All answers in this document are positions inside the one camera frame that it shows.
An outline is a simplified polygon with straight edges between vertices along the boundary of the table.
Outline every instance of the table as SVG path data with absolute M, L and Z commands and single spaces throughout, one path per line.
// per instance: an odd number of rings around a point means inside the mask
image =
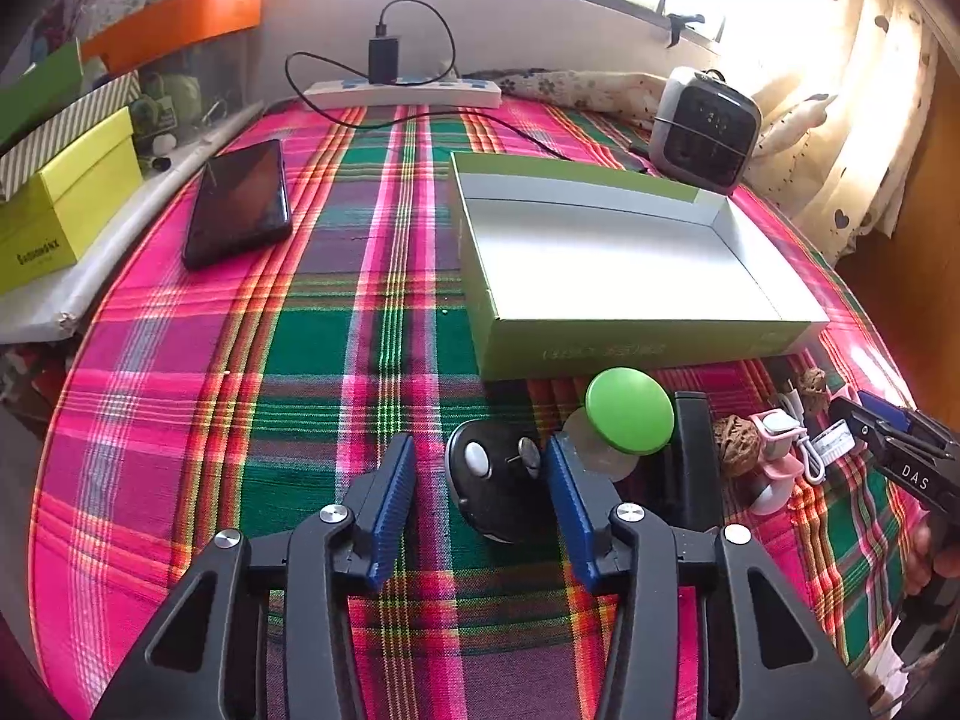
M 352 122 L 403 109 L 344 112 Z M 606 119 L 504 100 L 498 115 L 574 159 L 635 167 L 638 135 Z M 545 435 L 586 380 L 482 383 L 445 208 L 450 149 L 536 154 L 461 112 L 358 133 L 301 109 L 267 115 L 232 148 L 281 138 L 294 234 L 188 274 L 179 248 L 196 186 L 173 202 L 113 285 L 52 423 L 30 547 L 31 610 L 48 685 L 88 717 L 152 611 L 220 528 L 293 527 L 339 499 L 389 437 L 411 430 L 418 487 L 397 576 L 352 604 L 371 720 L 589 718 L 614 599 L 573 581 L 558 544 L 505 546 L 463 522 L 443 444 L 460 422 L 506 418 Z M 877 332 L 823 260 L 748 191 L 737 205 L 803 276 L 832 322 L 805 353 L 656 372 L 702 389 L 714 418 L 757 412 L 784 369 L 907 398 Z M 901 594 L 914 501 L 862 458 L 798 485 L 787 509 L 746 524 L 852 668 L 880 643 Z M 280 708 L 280 599 L 270 695 Z M 682 597 L 678 717 L 692 717 L 696 624 Z

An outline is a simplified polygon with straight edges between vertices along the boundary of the green lid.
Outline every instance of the green lid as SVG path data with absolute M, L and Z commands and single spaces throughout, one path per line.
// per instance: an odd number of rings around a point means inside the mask
M 673 435 L 673 404 L 664 388 L 632 367 L 612 367 L 587 387 L 587 417 L 621 452 L 652 455 Z

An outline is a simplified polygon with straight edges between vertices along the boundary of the white charging cable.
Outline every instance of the white charging cable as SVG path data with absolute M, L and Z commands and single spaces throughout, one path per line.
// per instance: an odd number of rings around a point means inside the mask
M 800 400 L 800 393 L 790 386 L 789 391 L 781 392 L 776 397 L 779 399 L 781 408 L 803 425 L 803 401 Z M 827 478 L 827 464 L 813 445 L 810 436 L 804 433 L 795 439 L 795 443 L 800 450 L 800 459 L 803 461 L 803 478 L 811 485 L 819 485 Z

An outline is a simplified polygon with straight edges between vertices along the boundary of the cardboard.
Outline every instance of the cardboard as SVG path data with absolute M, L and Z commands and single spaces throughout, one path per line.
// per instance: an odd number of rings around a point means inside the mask
M 142 182 L 127 108 L 93 127 L 0 205 L 0 293 L 73 265 Z
M 112 116 L 140 96 L 136 73 L 109 81 L 40 124 L 0 156 L 0 202 L 13 197 L 30 176 L 91 127 Z
M 71 41 L 0 89 L 0 151 L 73 103 L 82 85 L 80 47 Z
M 827 315 L 727 197 L 627 170 L 451 156 L 449 200 L 487 380 L 782 354 Z

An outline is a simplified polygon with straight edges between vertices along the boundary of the smartphone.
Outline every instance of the smartphone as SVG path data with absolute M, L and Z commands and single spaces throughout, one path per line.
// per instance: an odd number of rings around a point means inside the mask
M 206 268 L 290 236 L 280 141 L 264 141 L 206 163 L 184 243 L 184 266 Z

